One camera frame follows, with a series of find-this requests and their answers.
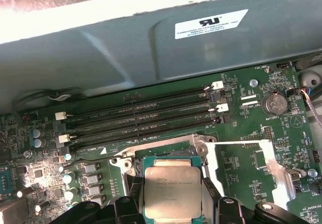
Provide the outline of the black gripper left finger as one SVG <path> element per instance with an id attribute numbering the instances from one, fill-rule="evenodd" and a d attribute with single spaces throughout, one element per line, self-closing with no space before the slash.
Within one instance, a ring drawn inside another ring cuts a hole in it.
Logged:
<path id="1" fill-rule="evenodd" d="M 135 177 L 128 196 L 120 197 L 104 208 L 93 201 L 81 202 L 56 218 L 54 223 L 145 223 L 145 218 L 139 210 L 143 184 L 143 177 Z"/>

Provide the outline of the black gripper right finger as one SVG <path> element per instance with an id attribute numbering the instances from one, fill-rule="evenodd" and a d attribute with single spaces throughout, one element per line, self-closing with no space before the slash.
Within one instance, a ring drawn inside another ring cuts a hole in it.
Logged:
<path id="1" fill-rule="evenodd" d="M 232 197 L 222 197 L 210 178 L 203 178 L 201 208 L 207 223 L 306 223 L 305 220 L 270 202 L 253 209 Z"/>

